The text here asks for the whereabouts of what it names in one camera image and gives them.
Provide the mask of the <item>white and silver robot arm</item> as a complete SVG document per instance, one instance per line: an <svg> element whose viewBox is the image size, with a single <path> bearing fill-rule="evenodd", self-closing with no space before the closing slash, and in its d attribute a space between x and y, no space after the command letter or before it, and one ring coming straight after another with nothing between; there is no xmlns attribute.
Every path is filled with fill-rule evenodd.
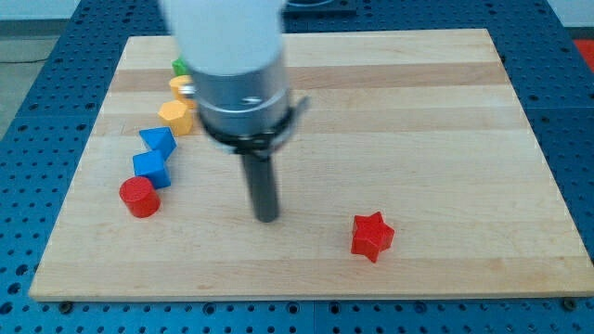
<svg viewBox="0 0 594 334"><path fill-rule="evenodd" d="M284 0L161 0L161 13L191 72L202 123L255 135L289 111L283 60Z"/></svg>

